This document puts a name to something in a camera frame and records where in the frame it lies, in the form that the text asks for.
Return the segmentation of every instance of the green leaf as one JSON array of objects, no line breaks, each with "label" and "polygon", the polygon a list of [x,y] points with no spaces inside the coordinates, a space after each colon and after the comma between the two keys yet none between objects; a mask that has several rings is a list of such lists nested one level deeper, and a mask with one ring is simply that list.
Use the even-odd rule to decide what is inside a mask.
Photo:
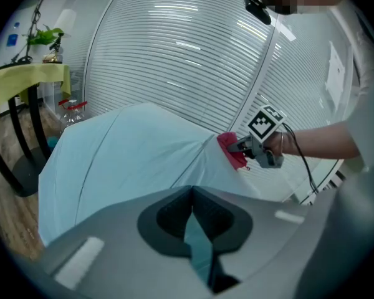
[{"label": "green leaf", "polygon": [[53,33],[64,33],[63,30],[61,30],[59,27],[56,27],[55,29],[51,30]]},{"label": "green leaf", "polygon": [[45,39],[51,39],[51,38],[54,38],[54,35],[51,31],[45,31],[45,32],[41,32],[41,37],[45,38]]},{"label": "green leaf", "polygon": [[52,39],[46,39],[46,38],[43,38],[43,37],[35,37],[33,39],[31,39],[29,41],[30,45],[36,45],[36,44],[43,44],[43,45],[47,45],[47,44],[51,44],[55,41],[55,37],[53,37]]}]

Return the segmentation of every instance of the fabric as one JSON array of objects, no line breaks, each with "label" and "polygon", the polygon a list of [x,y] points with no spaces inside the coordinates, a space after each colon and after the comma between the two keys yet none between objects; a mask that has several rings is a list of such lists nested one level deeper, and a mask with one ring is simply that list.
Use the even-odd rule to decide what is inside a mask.
[{"label": "fabric", "polygon": [[367,94],[374,79],[374,43],[368,36],[367,28],[360,20],[355,6],[349,0],[343,0],[331,8],[332,13],[341,25],[353,50],[355,66],[360,81],[360,94]]},{"label": "fabric", "polygon": [[247,166],[247,160],[245,159],[244,153],[242,152],[233,152],[230,153],[227,150],[229,145],[238,142],[237,135],[234,132],[227,132],[220,134],[218,136],[218,142],[223,150],[223,153],[226,155],[227,159],[231,163],[234,169],[239,169]]},{"label": "fabric", "polygon": [[346,126],[365,166],[374,169],[374,80],[364,101],[359,103],[346,120]]},{"label": "fabric", "polygon": [[61,90],[70,96],[69,66],[65,64],[24,64],[0,70],[0,106],[19,94],[27,103],[27,88],[39,82],[62,81]]},{"label": "fabric", "polygon": [[114,110],[65,129],[39,176],[39,233],[48,245],[106,206],[184,185],[259,195],[213,132],[151,103]]}]

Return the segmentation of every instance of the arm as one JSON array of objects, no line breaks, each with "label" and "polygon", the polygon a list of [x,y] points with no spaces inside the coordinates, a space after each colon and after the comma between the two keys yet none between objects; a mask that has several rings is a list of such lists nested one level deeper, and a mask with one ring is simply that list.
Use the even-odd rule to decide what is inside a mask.
[{"label": "arm", "polygon": [[[360,155],[345,123],[314,128],[313,130],[294,131],[297,142],[304,156],[327,159],[348,159]],[[281,133],[275,132],[265,142],[274,154],[281,153]],[[290,134],[284,133],[283,154],[299,155]]]}]

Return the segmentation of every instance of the black cable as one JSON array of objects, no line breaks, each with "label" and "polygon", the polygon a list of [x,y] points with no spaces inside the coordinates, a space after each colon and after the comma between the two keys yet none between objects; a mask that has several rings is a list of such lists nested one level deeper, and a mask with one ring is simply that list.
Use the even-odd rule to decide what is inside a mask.
[{"label": "black cable", "polygon": [[29,62],[31,63],[32,62],[32,57],[29,56],[29,50],[31,49],[31,44],[29,43],[29,41],[32,39],[33,37],[33,32],[37,30],[37,22],[39,21],[40,19],[40,16],[41,16],[41,13],[40,13],[40,7],[42,5],[44,0],[40,0],[39,3],[37,4],[36,8],[34,9],[34,12],[33,12],[33,15],[32,15],[32,24],[27,32],[27,40],[26,40],[26,54],[24,57],[21,57],[18,62]]},{"label": "black cable", "polygon": [[26,48],[27,44],[24,45],[24,47],[21,49],[21,51],[19,51],[12,59],[11,59],[11,63],[15,63],[17,62],[17,59],[19,57],[19,55],[22,53],[22,51]]},{"label": "black cable", "polygon": [[317,188],[316,184],[314,183],[314,180],[313,180],[313,177],[312,177],[312,172],[310,172],[310,168],[309,168],[309,165],[307,164],[306,158],[305,158],[304,154],[302,153],[302,150],[299,147],[299,144],[298,144],[298,141],[297,141],[297,138],[295,136],[294,131],[287,124],[283,123],[282,125],[287,130],[287,132],[291,135],[292,139],[294,140],[294,144],[295,144],[295,146],[298,150],[298,153],[300,154],[300,157],[304,161],[306,171],[307,171],[307,174],[309,176],[309,184],[310,184],[310,187],[312,188],[312,192],[314,192],[315,194],[318,194],[319,189]]}]

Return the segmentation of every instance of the ceiling light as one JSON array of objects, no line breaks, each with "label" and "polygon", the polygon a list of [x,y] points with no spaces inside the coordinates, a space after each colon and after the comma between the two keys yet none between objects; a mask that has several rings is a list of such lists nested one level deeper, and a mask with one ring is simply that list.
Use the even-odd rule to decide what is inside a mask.
[{"label": "ceiling light", "polygon": [[198,11],[198,9],[196,9],[196,7],[179,7],[179,6],[154,6],[154,7],[174,7],[176,9],[187,9],[187,10]]},{"label": "ceiling light", "polygon": [[176,86],[176,87],[181,87],[181,88],[187,90],[187,88],[182,87],[181,85],[175,84],[174,82],[169,82],[169,81],[167,81],[167,83],[169,83],[169,84],[171,84],[171,85],[174,85],[174,86]]},{"label": "ceiling light", "polygon": [[195,45],[187,44],[187,43],[184,43],[184,42],[176,41],[176,44],[183,45],[185,47],[192,47],[193,49],[197,49],[197,50],[201,50],[200,47],[196,47]]},{"label": "ceiling light", "polygon": [[266,101],[269,101],[266,97],[264,97],[263,95],[261,95],[262,98],[264,98]]},{"label": "ceiling light", "polygon": [[251,26],[247,26],[245,22],[242,22],[240,20],[238,20],[237,24],[248,30],[249,32],[252,32],[253,34],[257,35],[259,38],[261,38],[262,40],[265,40],[266,41],[266,37],[263,33],[259,32],[257,29],[255,29],[254,27],[251,27]]},{"label": "ceiling light", "polygon": [[202,65],[201,65],[201,64],[199,64],[199,63],[196,63],[196,62],[193,62],[193,61],[189,61],[189,60],[185,60],[185,61],[187,61],[187,62],[189,62],[189,63],[192,63],[192,64],[196,64],[196,65],[199,65],[200,67],[202,67]]}]

